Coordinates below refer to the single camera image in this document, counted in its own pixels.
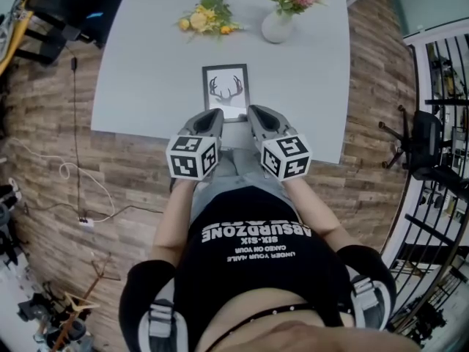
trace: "white table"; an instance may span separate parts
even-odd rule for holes
[[[285,115],[313,150],[313,159],[338,163],[344,138],[350,77],[345,0],[325,0],[295,16],[280,45],[260,32],[275,4],[225,0],[246,30],[222,41],[177,27],[199,0],[122,0],[99,73],[92,130],[169,138],[204,111],[202,67],[248,66],[251,104]],[[224,125],[225,147],[253,147],[247,122]]]

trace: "forearm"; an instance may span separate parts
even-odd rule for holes
[[[152,259],[177,264],[188,237],[195,181],[180,180],[169,197],[153,240]]]
[[[303,178],[284,181],[284,187],[303,223],[323,237],[333,250],[347,245],[361,245],[341,226],[333,211]]]

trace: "antler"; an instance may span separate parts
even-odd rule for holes
[[[220,92],[220,94],[217,94],[215,92],[215,89],[217,88],[217,85],[215,85],[215,80],[216,80],[216,77],[214,79],[211,79],[210,82],[209,82],[209,93],[210,95],[213,95],[213,96],[216,96],[217,98],[217,101],[219,103],[222,103],[222,104],[225,104],[225,105],[229,105],[229,103],[232,101],[233,97],[241,94],[243,92],[243,84],[241,83],[241,80],[237,77],[237,76],[233,76],[233,79],[234,79],[234,82],[236,83],[236,93],[232,94],[231,90],[228,89],[228,97],[224,98],[223,97],[223,93]]]

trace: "short sleeve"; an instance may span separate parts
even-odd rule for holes
[[[337,255],[345,265],[353,268],[360,275],[365,275],[371,280],[382,282],[388,288],[391,304],[394,308],[396,302],[396,283],[376,250],[369,246],[349,245],[338,250]]]
[[[130,352],[139,347],[140,320],[156,295],[174,277],[175,268],[162,260],[139,263],[131,268],[119,305],[119,323]]]

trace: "white vase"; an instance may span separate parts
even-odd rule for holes
[[[282,43],[288,39],[293,30],[292,15],[283,10],[280,14],[277,10],[271,12],[264,18],[261,26],[262,35],[272,43]]]

